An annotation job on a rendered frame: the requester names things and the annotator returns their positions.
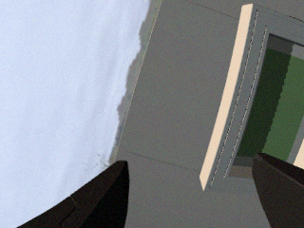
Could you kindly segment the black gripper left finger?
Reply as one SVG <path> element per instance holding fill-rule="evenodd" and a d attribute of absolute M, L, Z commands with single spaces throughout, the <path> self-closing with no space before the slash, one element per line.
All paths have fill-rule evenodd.
<path fill-rule="evenodd" d="M 128 202 L 128 162 L 115 161 L 68 198 L 16 228 L 124 228 Z"/>

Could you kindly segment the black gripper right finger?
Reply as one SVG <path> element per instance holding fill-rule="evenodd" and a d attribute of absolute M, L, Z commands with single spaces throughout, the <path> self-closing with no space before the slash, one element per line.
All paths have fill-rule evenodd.
<path fill-rule="evenodd" d="M 255 153 L 252 175 L 271 228 L 304 228 L 304 170 Z"/>

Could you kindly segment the dark grey wall panel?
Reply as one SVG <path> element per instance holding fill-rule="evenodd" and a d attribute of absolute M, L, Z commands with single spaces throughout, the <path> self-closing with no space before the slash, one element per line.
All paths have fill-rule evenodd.
<path fill-rule="evenodd" d="M 124 228 L 271 228 L 258 195 L 199 179 L 252 3 L 304 23 L 304 0 L 161 0 L 114 157 L 128 162 Z"/>

